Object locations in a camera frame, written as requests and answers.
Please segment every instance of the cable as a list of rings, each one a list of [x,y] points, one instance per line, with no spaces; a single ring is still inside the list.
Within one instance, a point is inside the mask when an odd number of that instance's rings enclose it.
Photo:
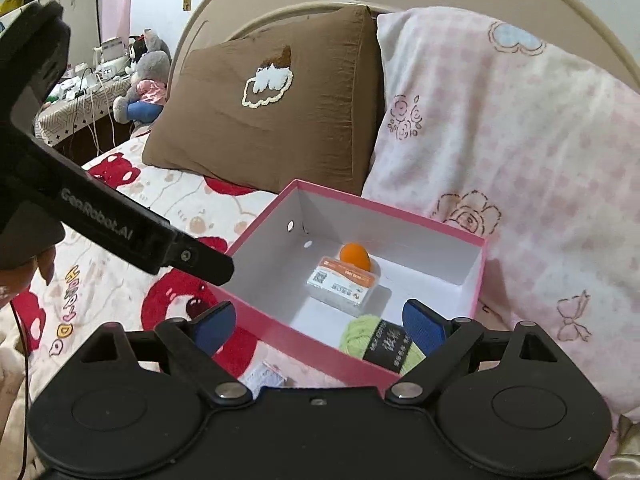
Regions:
[[[14,302],[10,301],[11,310],[14,311],[15,323],[18,326],[18,332],[20,333],[20,344],[22,345],[22,353],[24,354],[24,434],[22,438],[22,468],[20,474],[16,480],[22,480],[25,471],[27,471],[27,417],[29,416],[29,349],[24,338],[24,332],[22,331],[22,323],[18,317],[18,313],[15,310]]]
[[[100,86],[102,86],[102,91],[104,92],[104,98],[107,103],[107,115],[109,116],[109,120],[111,121],[111,140],[113,141],[113,147],[116,147],[116,128],[113,125],[113,119],[111,119],[111,114],[109,113],[109,96],[107,95],[106,88],[104,87],[104,83],[102,82],[102,78],[99,74],[95,75],[98,81],[100,82]]]
[[[91,129],[91,125],[88,124],[87,126],[89,127],[89,131],[91,132],[92,137],[94,138],[94,144],[95,144],[95,149],[96,149],[96,153],[95,156],[99,156],[100,155],[100,142],[98,141],[98,132],[96,130],[95,127],[95,106],[94,106],[94,93],[89,90],[89,97],[91,98],[91,117],[94,119],[94,129]]]
[[[74,99],[76,101],[76,110],[74,111],[74,118],[73,118],[73,121],[71,122],[71,140],[69,141],[69,156],[68,156],[68,158],[70,158],[71,160],[74,159],[73,144],[74,144],[74,133],[75,133],[74,130],[76,128],[76,118],[78,117],[78,99],[80,98],[80,92],[82,91],[82,81],[84,81],[84,74],[86,74],[87,70],[91,70],[91,72],[94,71],[94,69],[91,68],[90,66],[82,70],[82,77],[80,78],[78,95],[76,95]]]

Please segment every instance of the human hand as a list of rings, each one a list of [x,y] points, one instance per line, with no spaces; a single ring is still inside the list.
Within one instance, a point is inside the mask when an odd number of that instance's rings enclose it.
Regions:
[[[50,247],[23,266],[0,270],[0,308],[29,287],[36,270],[40,271],[40,275],[49,285],[53,279],[55,257],[56,248]]]

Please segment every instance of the electric outlet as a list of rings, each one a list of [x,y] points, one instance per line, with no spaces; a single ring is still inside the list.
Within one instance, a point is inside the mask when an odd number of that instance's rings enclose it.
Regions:
[[[182,0],[182,10],[191,10],[191,0]]]

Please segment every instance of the pink box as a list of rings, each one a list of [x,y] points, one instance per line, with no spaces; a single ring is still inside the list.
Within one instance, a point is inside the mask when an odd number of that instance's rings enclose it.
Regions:
[[[215,293],[231,300],[238,325],[348,386],[381,390],[398,375],[337,347],[354,318],[311,298],[306,280],[322,256],[361,243],[380,277],[366,313],[402,324],[415,298],[447,319],[473,317],[484,239],[399,209],[295,180],[229,248],[233,278]]]

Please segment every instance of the pink pillow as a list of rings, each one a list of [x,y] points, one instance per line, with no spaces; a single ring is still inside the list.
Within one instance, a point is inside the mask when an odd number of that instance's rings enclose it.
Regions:
[[[539,323],[640,420],[640,96],[499,20],[378,18],[386,115],[363,196],[487,237],[481,299]]]

